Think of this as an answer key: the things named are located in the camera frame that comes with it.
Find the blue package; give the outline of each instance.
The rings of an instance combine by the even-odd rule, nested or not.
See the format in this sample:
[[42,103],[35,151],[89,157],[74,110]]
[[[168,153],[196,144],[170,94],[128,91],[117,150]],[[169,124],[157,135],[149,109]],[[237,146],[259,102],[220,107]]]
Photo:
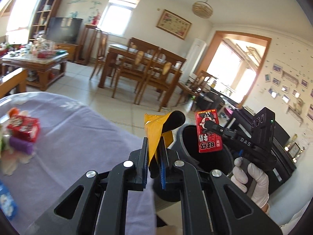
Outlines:
[[12,220],[16,215],[18,207],[13,200],[9,190],[0,181],[0,208],[8,220]]

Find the yellow wrapper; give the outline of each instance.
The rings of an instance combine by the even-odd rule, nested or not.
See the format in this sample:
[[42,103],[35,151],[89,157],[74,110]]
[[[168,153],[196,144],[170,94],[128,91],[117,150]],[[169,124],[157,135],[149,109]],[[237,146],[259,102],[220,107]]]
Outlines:
[[145,131],[148,137],[149,147],[149,165],[156,153],[160,137],[164,137],[165,147],[169,147],[173,143],[173,133],[168,131],[162,133],[163,124],[166,122],[171,112],[166,115],[148,115],[145,114]]

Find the red snack package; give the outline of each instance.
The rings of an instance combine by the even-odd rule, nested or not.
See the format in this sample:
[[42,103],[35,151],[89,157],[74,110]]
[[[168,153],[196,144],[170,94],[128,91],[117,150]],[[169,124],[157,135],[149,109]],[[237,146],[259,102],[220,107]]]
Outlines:
[[7,128],[16,138],[30,142],[36,142],[40,130],[39,119],[21,115],[13,115],[10,118]]
[[216,109],[196,112],[199,153],[214,152],[223,149],[221,136],[212,132],[203,133],[204,123],[207,120],[211,120],[219,124]]

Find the silver screw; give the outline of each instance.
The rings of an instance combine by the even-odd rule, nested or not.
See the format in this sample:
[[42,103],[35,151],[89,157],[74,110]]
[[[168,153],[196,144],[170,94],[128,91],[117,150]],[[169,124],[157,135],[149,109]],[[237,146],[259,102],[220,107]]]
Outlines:
[[93,178],[96,175],[96,172],[94,170],[90,170],[86,173],[87,178]]
[[134,164],[134,163],[133,163],[132,161],[125,161],[125,162],[123,163],[124,167],[127,167],[127,168],[133,166],[133,164]]
[[185,163],[182,160],[177,160],[177,161],[174,162],[174,165],[176,167],[182,167],[182,166],[185,165]]
[[218,178],[222,175],[222,172],[219,169],[214,169],[212,170],[212,175]]

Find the gold chandelier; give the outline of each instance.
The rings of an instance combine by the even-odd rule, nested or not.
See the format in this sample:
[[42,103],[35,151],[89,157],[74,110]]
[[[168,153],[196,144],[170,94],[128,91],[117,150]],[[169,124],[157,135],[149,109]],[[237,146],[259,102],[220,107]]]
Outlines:
[[195,2],[192,5],[192,12],[201,18],[210,18],[213,14],[213,8],[208,4],[208,0],[205,2]]

